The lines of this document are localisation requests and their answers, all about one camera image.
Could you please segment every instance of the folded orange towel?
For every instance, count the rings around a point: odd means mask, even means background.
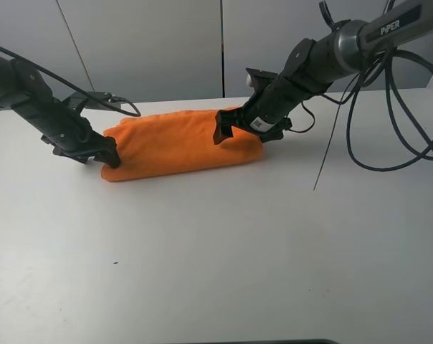
[[[197,110],[125,118],[105,136],[116,139],[121,166],[102,167],[107,181],[164,176],[236,165],[262,156],[259,138],[233,128],[234,137],[214,145],[218,110]]]

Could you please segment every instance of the wire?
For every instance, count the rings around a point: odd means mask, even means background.
[[[395,1],[396,0],[387,0],[386,8],[384,9],[384,13],[391,11],[394,8]],[[379,50],[379,47],[375,47],[374,50],[372,52],[370,52],[370,54],[368,55],[368,58],[364,61],[363,70],[358,75],[356,75],[354,77],[354,79],[358,78],[358,82],[354,85],[351,93],[348,95],[348,97],[346,99],[344,99],[344,94],[347,91],[347,89],[350,87],[351,84],[349,84],[347,86],[341,100],[333,99],[327,95],[321,95],[325,99],[339,105],[338,111],[336,113],[336,118],[335,118],[335,122],[333,125],[333,129],[332,129],[330,141],[328,142],[328,147],[327,147],[326,152],[325,152],[325,158],[326,158],[326,155],[328,153],[328,149],[330,147],[330,143],[331,143],[331,139],[332,139],[333,134],[334,134],[334,130],[336,128],[336,122],[338,119],[338,114],[339,114],[339,110],[341,108],[341,105],[347,103],[350,99],[352,99],[351,107],[350,107],[350,110],[348,113],[348,119],[347,119],[346,142],[347,142],[348,154],[354,163],[356,163],[360,167],[365,168],[365,169],[370,170],[370,171],[388,172],[388,171],[397,171],[397,170],[400,170],[402,168],[406,168],[406,167],[408,167],[408,166],[410,166],[410,165],[412,165],[412,164],[414,164],[417,161],[420,161],[422,159],[428,160],[428,161],[433,161],[433,156],[427,155],[430,151],[433,152],[433,139],[430,139],[430,137],[425,133],[422,126],[419,124],[419,122],[417,121],[415,116],[412,114],[412,112],[407,107],[406,103],[403,101],[403,99],[402,99],[402,97],[398,91],[398,88],[396,86],[394,75],[393,75],[393,70],[392,70],[393,59],[395,57],[407,59],[407,60],[410,60],[412,62],[415,62],[418,65],[421,65],[422,67],[429,70],[432,73],[432,75],[433,75],[433,64],[426,61],[425,59],[423,59],[422,57],[420,57],[417,54],[414,54],[412,52],[407,52],[404,50],[398,50],[396,47],[389,47],[388,49],[385,49],[385,51],[382,53],[378,52],[378,50]],[[391,124],[392,124],[392,126],[395,130],[396,136],[400,140],[401,144],[406,149],[408,149],[412,154],[414,154],[415,157],[413,159],[411,159],[405,163],[399,164],[397,166],[380,168],[380,167],[369,166],[369,165],[366,165],[365,163],[362,163],[353,154],[353,149],[352,149],[352,144],[351,144],[351,124],[352,124],[352,119],[353,119],[353,112],[355,110],[356,102],[358,99],[358,94],[359,94],[361,88],[368,87],[369,85],[371,85],[379,77],[379,75],[381,75],[381,73],[383,71],[385,72],[385,78],[386,78],[386,80],[385,80],[385,82],[386,82],[386,101],[387,101],[387,108],[389,111],[389,117],[390,117]],[[406,138],[401,133],[399,126],[398,126],[398,123],[396,122],[394,110],[392,108],[391,92],[393,92],[396,100],[400,104],[402,110],[405,112],[408,119],[411,121],[412,125],[416,128],[417,132],[420,134],[420,136],[426,142],[427,147],[422,152],[419,152],[416,149],[414,149],[412,147],[412,145],[410,145],[407,142]],[[325,162],[325,158],[323,159],[322,166],[320,167],[320,172],[318,174],[318,178],[320,177],[320,173],[323,169],[323,164]]]
[[[308,108],[306,108],[306,106],[304,105],[304,102],[301,102],[301,105],[302,105],[304,111],[307,112],[307,113],[312,117],[312,120],[313,120],[313,121],[312,121],[312,124],[311,124],[307,129],[304,129],[304,130],[293,130],[293,129],[288,129],[288,131],[291,131],[292,133],[297,133],[297,134],[303,134],[303,133],[306,133],[306,132],[308,132],[310,129],[314,128],[314,125],[315,125],[315,115],[313,114],[313,112],[310,111]]]
[[[138,110],[138,108],[135,106],[135,104],[133,102],[131,102],[129,99],[123,98],[123,97],[118,97],[117,95],[113,96],[110,99],[111,102],[126,102],[128,103],[133,109],[134,111],[137,113],[137,117],[141,117],[142,114],[140,113],[140,111]]]
[[[389,55],[389,57],[386,59],[385,62],[382,62],[382,60],[381,60],[381,64],[385,64],[384,69],[386,72],[386,99],[387,99],[387,107],[389,109],[390,120],[391,120],[391,123],[394,127],[394,130],[395,130],[395,133],[396,133],[398,139],[411,153],[413,153],[415,155],[415,158],[411,159],[410,161],[407,161],[406,163],[399,164],[397,166],[379,168],[379,167],[373,167],[373,166],[366,165],[365,163],[360,162],[355,157],[355,155],[353,154],[352,145],[351,145],[351,123],[352,123],[352,118],[353,118],[353,111],[355,110],[356,101],[358,98],[358,94],[360,92],[360,90],[357,90],[357,92],[353,96],[351,108],[349,110],[348,120],[347,120],[346,142],[347,142],[348,153],[349,153],[349,156],[351,157],[352,161],[354,163],[356,163],[357,165],[359,165],[360,167],[365,168],[365,169],[370,170],[370,171],[378,171],[378,172],[388,172],[388,171],[400,170],[402,168],[406,168],[406,167],[412,165],[413,163],[416,163],[417,161],[420,161],[421,159],[433,161],[433,157],[427,155],[428,152],[433,151],[433,140],[430,140],[429,136],[425,133],[422,126],[419,124],[419,122],[416,120],[416,118],[412,115],[411,111],[408,109],[408,107],[406,106],[406,104],[402,100],[401,95],[399,94],[398,89],[397,89],[396,84],[395,84],[395,80],[394,80],[394,76],[393,76],[393,72],[392,72],[392,62],[393,62],[394,57],[400,57],[403,59],[408,59],[408,60],[411,60],[412,62],[416,62],[417,64],[427,68],[432,74],[433,74],[433,64],[431,64],[428,61],[426,61],[425,59],[421,58],[419,55],[416,55],[416,54],[413,54],[412,52],[407,52],[404,50],[391,49],[390,52],[387,54]],[[366,78],[368,77],[368,72],[362,72],[361,74],[365,75],[365,77],[363,77],[363,85],[368,84],[368,81],[366,80]],[[396,120],[395,120],[395,117],[394,117],[394,111],[393,111],[393,108],[391,106],[391,96],[390,96],[391,90],[393,90],[395,98],[399,102],[403,111],[406,113],[406,116],[408,117],[408,119],[412,122],[412,124],[417,129],[417,131],[419,132],[421,137],[427,143],[427,148],[425,148],[421,153],[418,152],[417,150],[415,150],[414,148],[412,148],[412,146],[407,143],[406,139],[404,138],[404,136],[401,134],[401,132],[399,130],[399,127],[398,127]]]
[[[389,5],[387,6],[387,11],[386,12],[391,11],[391,9],[394,8],[395,1],[396,0],[390,0]]]
[[[66,81],[66,79],[64,79],[63,77],[60,77],[59,75],[56,75],[55,73],[47,70],[46,68],[44,68],[44,67],[42,67],[42,66],[40,66],[40,65],[38,65],[38,64],[36,64],[36,63],[34,63],[32,61],[30,61],[29,59],[26,59],[25,57],[22,57],[21,55],[16,54],[15,52],[12,52],[12,51],[10,51],[10,50],[8,50],[6,48],[3,48],[1,46],[0,46],[0,52],[4,53],[6,55],[9,55],[10,57],[13,57],[14,59],[17,59],[19,61],[25,62],[25,63],[27,63],[27,64],[35,67],[40,72],[42,72],[42,73],[44,73],[44,74],[52,77],[53,79],[56,79],[57,81],[59,81],[62,84],[66,85],[66,86],[68,86],[70,88],[72,88],[73,90],[81,93],[82,95],[84,95],[85,97],[93,100],[94,102],[97,102],[97,103],[103,105],[107,109],[110,109],[110,110],[116,111],[117,113],[122,113],[122,114],[128,115],[128,116],[133,116],[133,117],[140,117],[141,116],[140,112],[135,107],[135,105],[133,107],[134,107],[134,110],[135,110],[136,113],[130,113],[128,111],[124,111],[124,110],[118,109],[116,106],[113,106],[113,105],[111,105],[109,103],[103,102],[100,99],[97,99],[96,97],[93,97],[90,93],[88,93],[88,92],[80,89],[78,86],[75,86],[71,82]]]
[[[341,111],[341,106],[345,103],[343,101],[344,96],[346,95],[347,90],[351,87],[352,83],[355,82],[355,80],[357,80],[357,78],[359,76],[360,76],[360,73],[358,73],[355,77],[353,77],[353,79],[348,83],[346,89],[344,90],[343,95],[341,96],[341,101],[337,100],[339,106],[338,106],[338,109],[336,111],[336,116],[334,117],[334,123],[333,123],[333,128],[331,129],[330,140],[328,140],[328,144],[327,144],[326,150],[325,150],[325,155],[323,156],[322,164],[320,165],[320,170],[318,170],[317,179],[315,180],[315,185],[314,185],[314,189],[313,189],[314,191],[317,188],[318,179],[320,178],[320,175],[322,174],[323,166],[325,165],[325,160],[326,160],[326,157],[328,156],[328,151],[330,150],[330,147],[331,147],[331,141],[333,140],[334,132],[336,131],[336,124],[338,123],[339,111]],[[355,94],[355,92],[358,92],[357,89],[356,89],[356,87],[358,87],[358,83],[356,83],[353,86],[351,94]]]

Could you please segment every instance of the label sticker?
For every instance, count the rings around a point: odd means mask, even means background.
[[[275,124],[266,123],[259,117],[256,117],[254,121],[250,123],[250,127],[252,127],[252,129],[255,129],[256,131],[259,131],[261,133],[266,133],[274,125]]]

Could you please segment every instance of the white tabletop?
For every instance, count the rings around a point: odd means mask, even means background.
[[[432,130],[433,92],[402,95]],[[385,104],[383,92],[362,92],[353,131],[356,155],[380,166],[411,158]],[[33,127],[1,112],[0,344],[433,344],[433,163],[354,165],[345,106],[313,191],[336,107],[308,105],[316,127],[267,143],[261,161],[125,183],[102,180],[99,163],[53,156]],[[122,118],[84,116],[99,132]],[[292,118],[308,124],[301,109]]]

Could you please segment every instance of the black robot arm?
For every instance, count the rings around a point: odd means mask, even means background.
[[[320,10],[332,32],[316,42],[304,39],[292,51],[280,74],[247,70],[254,94],[243,107],[216,116],[215,144],[232,137],[232,127],[258,135],[262,142],[283,138],[292,127],[287,117],[300,103],[322,95],[334,81],[361,73],[359,85],[373,69],[384,66],[384,54],[433,31],[433,0],[406,0],[371,23],[334,23],[326,3]]]
[[[42,140],[54,146],[55,155],[80,163],[94,157],[96,161],[117,168],[121,161],[115,139],[96,133],[89,121],[80,115],[83,108],[104,110],[104,102],[112,100],[113,96],[104,92],[86,95],[91,99],[76,92],[60,101],[53,97],[35,67],[17,59],[0,57],[0,108],[11,108],[39,130],[43,134]]]

